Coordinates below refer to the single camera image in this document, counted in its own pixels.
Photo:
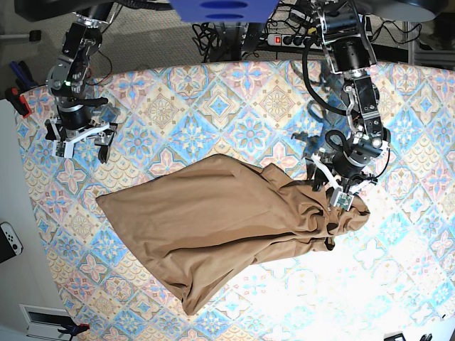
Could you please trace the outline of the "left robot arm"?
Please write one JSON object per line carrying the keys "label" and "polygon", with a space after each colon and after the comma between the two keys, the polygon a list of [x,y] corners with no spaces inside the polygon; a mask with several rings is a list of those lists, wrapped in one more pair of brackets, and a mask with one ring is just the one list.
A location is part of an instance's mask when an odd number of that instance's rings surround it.
{"label": "left robot arm", "polygon": [[[307,156],[315,170],[311,181],[318,191],[330,185],[330,204],[349,210],[355,195],[378,178],[364,173],[369,162],[390,150],[390,131],[381,122],[379,92],[368,70],[377,60],[353,1],[310,1],[309,10],[316,32],[306,40],[302,55],[302,73],[309,94],[326,111],[347,121],[349,132],[332,129],[324,135],[329,150],[312,151]],[[345,109],[329,105],[311,87],[308,54],[320,46],[334,75],[343,77],[341,100]]]}

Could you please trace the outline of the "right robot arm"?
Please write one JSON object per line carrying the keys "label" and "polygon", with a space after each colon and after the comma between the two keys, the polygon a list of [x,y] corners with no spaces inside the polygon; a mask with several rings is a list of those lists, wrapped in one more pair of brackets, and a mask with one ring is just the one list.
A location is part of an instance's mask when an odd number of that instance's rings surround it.
{"label": "right robot arm", "polygon": [[53,95],[57,114],[45,121],[45,139],[52,143],[52,155],[72,158],[78,142],[93,140],[99,148],[98,160],[109,158],[117,125],[96,122],[93,111],[108,104],[105,97],[87,98],[86,87],[90,57],[102,44],[100,26],[109,23],[113,3],[91,6],[76,12],[77,19],[65,33],[61,53],[46,80]]}

